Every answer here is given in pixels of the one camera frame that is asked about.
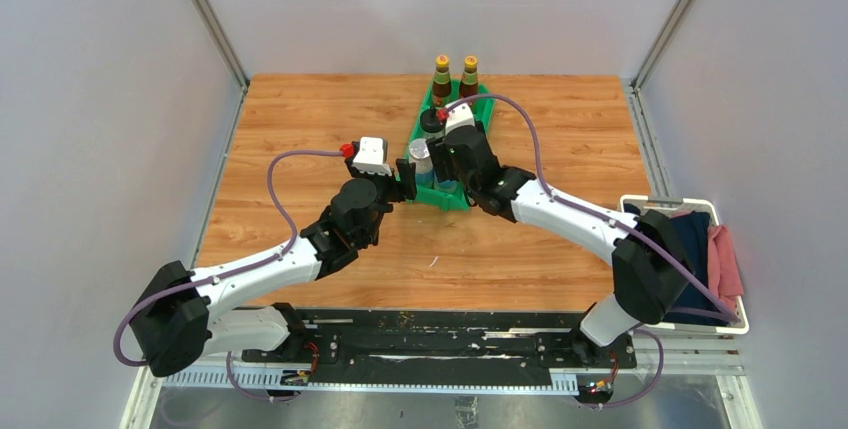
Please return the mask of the black cap salt jar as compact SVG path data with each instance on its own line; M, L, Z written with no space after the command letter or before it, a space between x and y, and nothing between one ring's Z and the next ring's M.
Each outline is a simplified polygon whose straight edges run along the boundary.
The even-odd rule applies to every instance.
M426 140L436 140L444 136L444 123L439 118L437 108L431 107L420 113L419 127L422 138Z

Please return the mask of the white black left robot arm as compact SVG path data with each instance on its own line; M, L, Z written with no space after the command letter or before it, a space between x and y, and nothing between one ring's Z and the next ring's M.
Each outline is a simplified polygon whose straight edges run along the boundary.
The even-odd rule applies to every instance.
M318 219L293 229L284 243L242 259L188 269L179 260L161 266L121 321L113 340L117 359L146 366L156 377L176 374L203 355L240 349L270 350L283 362L306 349L304 332L273 308L244 303L278 288L328 277L377 245L385 215L417 195L415 166L385 160L383 140L342 146L335 156L350 173Z

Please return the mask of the silver lid blue label jar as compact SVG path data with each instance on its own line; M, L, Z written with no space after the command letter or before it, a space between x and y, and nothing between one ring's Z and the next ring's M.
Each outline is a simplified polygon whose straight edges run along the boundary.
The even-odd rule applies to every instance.
M453 179L447 179L443 181L435 179L433 181L433 186L437 191L453 194L457 191L458 181Z

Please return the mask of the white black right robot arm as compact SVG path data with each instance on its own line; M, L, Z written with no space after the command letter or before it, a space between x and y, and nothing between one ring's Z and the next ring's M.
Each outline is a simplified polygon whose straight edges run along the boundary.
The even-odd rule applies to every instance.
M573 331L571 352L596 366L611 344L639 324L657 324L695 276L671 219L609 210L548 186L530 171L501 164L484 132L462 126L428 143L438 179L456 179L484 212L545 229L607 263L613 291L593 304Z

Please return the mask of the green plastic triple bin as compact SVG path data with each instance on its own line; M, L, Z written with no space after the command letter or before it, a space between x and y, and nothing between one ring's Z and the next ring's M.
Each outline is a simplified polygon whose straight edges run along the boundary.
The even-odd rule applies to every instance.
M458 88L459 88L459 80L452 79L452 95L451 99L458 98ZM431 84L428 84L427 90L425 92L425 96L421 102L421 107L419 109L419 114L415 116L414 126L409 136L407 145L405 158L408 159L408 145L413 139L422 138L422 131L419 127L419 115L423 110L431 108L430 101L430 88ZM488 133L490 130L491 120L494 114L494 106L495 101L490 99L481 99L475 101L475 119L477 121L478 126L482 126L483 131ZM457 191L453 194L443 193L437 191L434 186L431 188L420 187L418 186L417 198L414 200L416 203L426 204L435 206L442 211L468 211L470 209L469 204L465 200L465 196L463 195L462 186L458 183Z

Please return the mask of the yellow cap sauce bottle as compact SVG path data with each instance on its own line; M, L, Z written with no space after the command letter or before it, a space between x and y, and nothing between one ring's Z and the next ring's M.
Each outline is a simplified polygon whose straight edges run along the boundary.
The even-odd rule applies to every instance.
M450 58L445 54L440 54L436 58L435 71L431 81L431 104L434 107L443 107L450 101L452 89Z
M464 69L460 78L458 95L460 98L467 98L478 93L478 59L474 55L468 55L464 59Z

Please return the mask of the silver lid spice jar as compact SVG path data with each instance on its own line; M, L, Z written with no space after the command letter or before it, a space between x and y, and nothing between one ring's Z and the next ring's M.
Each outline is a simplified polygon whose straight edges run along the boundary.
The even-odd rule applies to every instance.
M434 169L430 158L427 140L413 139L408 145L408 161L415 166L415 182L420 187L431 188L434 181Z

